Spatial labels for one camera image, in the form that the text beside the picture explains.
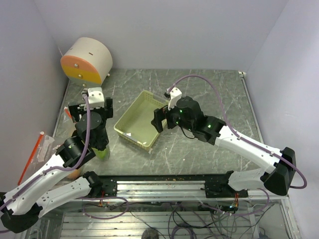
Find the green toy leaf vegetable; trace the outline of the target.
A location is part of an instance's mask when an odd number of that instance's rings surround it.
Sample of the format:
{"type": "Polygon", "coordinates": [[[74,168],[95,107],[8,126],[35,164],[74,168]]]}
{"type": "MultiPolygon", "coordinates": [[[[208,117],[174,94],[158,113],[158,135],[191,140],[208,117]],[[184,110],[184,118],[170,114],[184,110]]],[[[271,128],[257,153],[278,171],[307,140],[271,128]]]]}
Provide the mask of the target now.
{"type": "Polygon", "coordinates": [[[92,150],[94,151],[96,157],[102,161],[107,160],[110,157],[110,149],[108,145],[103,150],[98,150],[96,148],[92,148],[92,150]]]}

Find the clear bag orange zipper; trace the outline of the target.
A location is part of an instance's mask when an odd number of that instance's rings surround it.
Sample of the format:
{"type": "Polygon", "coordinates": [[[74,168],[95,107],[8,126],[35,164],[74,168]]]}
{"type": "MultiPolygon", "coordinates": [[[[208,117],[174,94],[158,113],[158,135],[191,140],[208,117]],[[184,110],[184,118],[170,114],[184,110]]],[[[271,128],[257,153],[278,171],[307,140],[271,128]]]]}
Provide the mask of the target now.
{"type": "Polygon", "coordinates": [[[66,136],[53,137],[41,131],[17,185],[21,185],[27,180],[27,178],[40,169],[40,167],[42,167],[45,162],[47,162],[50,157],[56,153],[58,147],[72,135],[73,133],[69,133],[66,136]]]}

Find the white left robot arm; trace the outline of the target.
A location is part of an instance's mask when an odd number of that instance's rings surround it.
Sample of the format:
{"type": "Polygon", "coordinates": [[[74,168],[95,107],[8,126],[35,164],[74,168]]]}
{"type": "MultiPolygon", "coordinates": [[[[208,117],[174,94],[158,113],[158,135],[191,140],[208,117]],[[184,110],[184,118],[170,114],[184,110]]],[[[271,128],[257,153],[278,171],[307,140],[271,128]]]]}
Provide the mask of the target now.
{"type": "Polygon", "coordinates": [[[69,201],[96,198],[101,194],[102,181],[93,171],[53,188],[95,156],[103,158],[107,154],[106,121],[113,117],[113,100],[107,97],[95,102],[92,96],[85,96],[84,100],[84,104],[68,107],[76,122],[72,136],[32,176],[11,191],[1,193],[0,220],[7,231],[23,232],[39,218],[69,201]]]}

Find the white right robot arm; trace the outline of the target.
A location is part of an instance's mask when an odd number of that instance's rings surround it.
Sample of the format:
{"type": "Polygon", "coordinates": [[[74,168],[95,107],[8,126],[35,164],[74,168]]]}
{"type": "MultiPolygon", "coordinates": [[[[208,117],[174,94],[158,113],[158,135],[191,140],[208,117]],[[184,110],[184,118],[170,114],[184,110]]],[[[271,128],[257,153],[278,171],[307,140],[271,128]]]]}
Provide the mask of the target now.
{"type": "Polygon", "coordinates": [[[231,150],[259,166],[256,170],[229,172],[229,178],[220,184],[220,193],[231,197],[244,189],[265,188],[279,196],[287,195],[295,175],[296,155],[289,147],[280,150],[253,140],[233,129],[223,120],[207,116],[199,103],[191,97],[182,97],[170,108],[165,105],[154,110],[151,124],[158,132],[176,126],[190,131],[193,137],[231,150]]]}

